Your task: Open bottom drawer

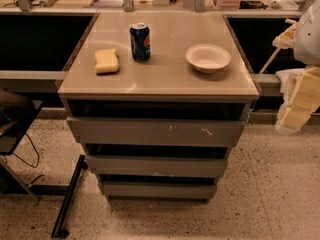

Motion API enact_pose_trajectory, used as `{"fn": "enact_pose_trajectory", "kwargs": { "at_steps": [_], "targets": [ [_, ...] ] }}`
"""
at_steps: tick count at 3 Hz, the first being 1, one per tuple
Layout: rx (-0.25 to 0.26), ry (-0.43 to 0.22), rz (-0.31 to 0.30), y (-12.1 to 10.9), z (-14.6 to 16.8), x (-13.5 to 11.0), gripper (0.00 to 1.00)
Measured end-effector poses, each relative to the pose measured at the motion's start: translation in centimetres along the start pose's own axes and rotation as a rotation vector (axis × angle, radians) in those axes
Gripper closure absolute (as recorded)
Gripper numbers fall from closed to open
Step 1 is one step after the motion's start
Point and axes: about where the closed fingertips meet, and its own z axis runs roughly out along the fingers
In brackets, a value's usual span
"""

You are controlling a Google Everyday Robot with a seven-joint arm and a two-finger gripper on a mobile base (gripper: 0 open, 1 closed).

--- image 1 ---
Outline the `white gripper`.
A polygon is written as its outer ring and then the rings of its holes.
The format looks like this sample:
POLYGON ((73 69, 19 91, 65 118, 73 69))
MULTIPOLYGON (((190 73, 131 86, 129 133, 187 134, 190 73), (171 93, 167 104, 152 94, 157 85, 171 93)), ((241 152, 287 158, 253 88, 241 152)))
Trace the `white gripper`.
POLYGON ((281 80, 284 102, 277 114, 275 130, 291 135, 310 119, 311 115, 306 111, 313 113, 320 107, 320 67, 307 67, 304 71, 290 69, 276 76, 281 80))

